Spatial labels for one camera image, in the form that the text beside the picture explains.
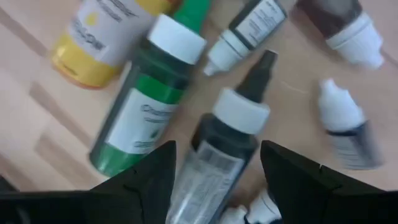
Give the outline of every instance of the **white cap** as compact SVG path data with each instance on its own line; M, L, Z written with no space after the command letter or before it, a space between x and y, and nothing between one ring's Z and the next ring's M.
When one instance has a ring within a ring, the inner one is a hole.
M354 22L326 40L333 50L353 64L377 69L384 63L380 53L383 39L373 26L372 19L363 12Z
M244 224L244 216L248 210L243 206L227 209L220 219L219 224Z
M212 76L217 72L227 72L249 53L250 50L232 31L225 30L220 35L217 43L208 52L209 62L203 72L208 76Z
M252 102L229 88L222 90L213 108L220 121L246 134L260 133L270 112L267 105Z
M161 14L147 39L173 57L194 65L205 49L206 40L169 16Z
M357 128L366 121L363 111L356 105L348 90L336 86L333 79L320 83L318 100L321 121L325 128L334 132L345 132Z
M246 218L250 224L268 224L280 220L282 216L277 205L269 197L268 191L264 189L250 204L250 212Z

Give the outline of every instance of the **bottle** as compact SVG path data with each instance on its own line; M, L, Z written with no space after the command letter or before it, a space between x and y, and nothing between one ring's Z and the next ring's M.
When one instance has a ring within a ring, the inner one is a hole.
M382 157L369 121L348 90L339 88L332 79L328 79L321 82L321 91L318 100L321 121L343 165L357 170L381 166Z
M174 4L175 0L83 1L53 50L55 68L79 86L106 86L156 17Z
M244 217L248 210L243 206L228 208L220 218L219 224L245 224Z
M298 7L348 62L372 69L383 64L383 39L358 0L300 0Z
M250 204L250 212L246 216L250 224L270 224L282 219L278 206L264 189L257 198Z
M177 176L167 224L215 222L258 147L270 113L261 104L277 54L266 51L235 90L225 88L204 114Z
M185 1L178 13L190 15L184 24L160 15L138 50L90 153L102 174L114 176L150 153L188 88L188 73L206 45L193 29L200 29L207 9L198 13L193 2L209 1Z
M286 19L278 0L251 0L232 20L207 54L204 73L229 71L248 56Z

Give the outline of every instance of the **wooden table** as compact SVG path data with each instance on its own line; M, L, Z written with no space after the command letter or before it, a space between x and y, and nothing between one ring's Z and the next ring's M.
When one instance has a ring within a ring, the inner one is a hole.
M293 0L281 0L290 11ZM362 0L385 43L385 64L376 71L346 64L329 50L320 33L300 12L261 48L228 74L207 78L198 63L194 81L163 141L178 141L178 165L203 113L224 86L235 86L264 49L279 53L265 102L271 116L259 139L270 139L319 163L385 190L398 189L398 2ZM78 0L0 0L0 174L22 190L88 189L106 179L90 166L87 153L117 89L115 80L101 91L68 83L45 58ZM241 0L215 0L203 36L208 47L243 6ZM333 77L350 90L371 120L386 158L379 169L344 170L318 121L318 81ZM236 188L249 200L265 184L257 153Z

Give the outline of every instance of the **yellow bottle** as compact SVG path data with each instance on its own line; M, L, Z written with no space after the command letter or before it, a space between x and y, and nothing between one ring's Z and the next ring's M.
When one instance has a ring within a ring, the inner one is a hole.
M52 62L73 83L102 88L160 13L175 0L84 0L56 44Z

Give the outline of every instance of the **brown bottle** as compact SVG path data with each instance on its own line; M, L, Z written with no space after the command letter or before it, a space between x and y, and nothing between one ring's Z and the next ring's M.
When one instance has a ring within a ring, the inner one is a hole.
M379 68L382 37L358 0L299 0L306 13L333 50L353 64Z

